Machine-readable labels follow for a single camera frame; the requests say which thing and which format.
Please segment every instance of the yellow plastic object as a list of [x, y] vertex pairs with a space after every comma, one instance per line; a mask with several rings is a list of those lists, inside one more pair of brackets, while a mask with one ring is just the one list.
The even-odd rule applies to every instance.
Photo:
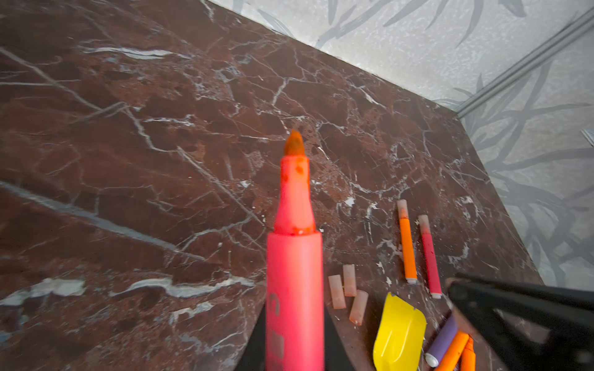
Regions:
[[420, 310], [388, 293], [373, 346], [377, 371], [415, 371], [426, 326], [427, 320]]

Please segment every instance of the red marker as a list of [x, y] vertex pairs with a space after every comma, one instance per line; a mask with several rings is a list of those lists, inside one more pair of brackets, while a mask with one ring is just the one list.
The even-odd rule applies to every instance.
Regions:
[[431, 228], [429, 226], [429, 217], [427, 215], [419, 215], [419, 226], [421, 227], [421, 238], [423, 238], [423, 247], [425, 248], [429, 292], [434, 299], [441, 299], [440, 273], [437, 270], [437, 260], [433, 248], [433, 237], [431, 237]]
[[266, 369], [324, 370], [322, 235], [309, 199], [309, 159], [293, 131], [280, 161], [280, 201], [267, 242]]

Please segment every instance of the orange marker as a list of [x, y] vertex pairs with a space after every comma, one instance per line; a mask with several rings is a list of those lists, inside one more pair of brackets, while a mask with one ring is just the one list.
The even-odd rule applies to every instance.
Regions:
[[398, 218], [400, 218], [400, 237], [402, 238], [402, 258], [405, 261], [406, 282], [417, 283], [415, 250], [412, 247], [412, 236], [410, 234], [410, 220], [406, 200], [398, 201]]
[[462, 355], [466, 343], [468, 343], [469, 337], [468, 334], [458, 331], [444, 358], [441, 360], [440, 365], [435, 371], [453, 371], [458, 364], [458, 360], [460, 359], [460, 355]]
[[474, 341], [471, 337], [468, 338], [468, 343], [462, 352], [462, 364], [460, 371], [476, 371], [476, 354], [474, 348]]
[[279, 210], [267, 241], [267, 370], [324, 370], [322, 274], [322, 235], [315, 230], [309, 199], [309, 160], [301, 135], [293, 131], [280, 161]]

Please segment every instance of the wall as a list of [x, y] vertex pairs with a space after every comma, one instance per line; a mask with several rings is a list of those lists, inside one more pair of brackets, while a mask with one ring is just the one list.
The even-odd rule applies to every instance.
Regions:
[[213, 0], [439, 103], [464, 100], [591, 0]]
[[548, 285], [594, 287], [594, 31], [463, 124]]

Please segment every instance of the pink marker barrel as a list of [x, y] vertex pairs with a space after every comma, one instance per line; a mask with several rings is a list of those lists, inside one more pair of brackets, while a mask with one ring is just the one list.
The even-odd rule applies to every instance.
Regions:
[[433, 248], [433, 237], [431, 237], [431, 228], [429, 226], [429, 217], [427, 215], [419, 215], [419, 226], [421, 227], [421, 238], [423, 238], [423, 248], [425, 249], [429, 292], [434, 299], [441, 299], [440, 273], [437, 270], [437, 260]]
[[323, 371], [322, 235], [270, 233], [267, 249], [267, 370]]

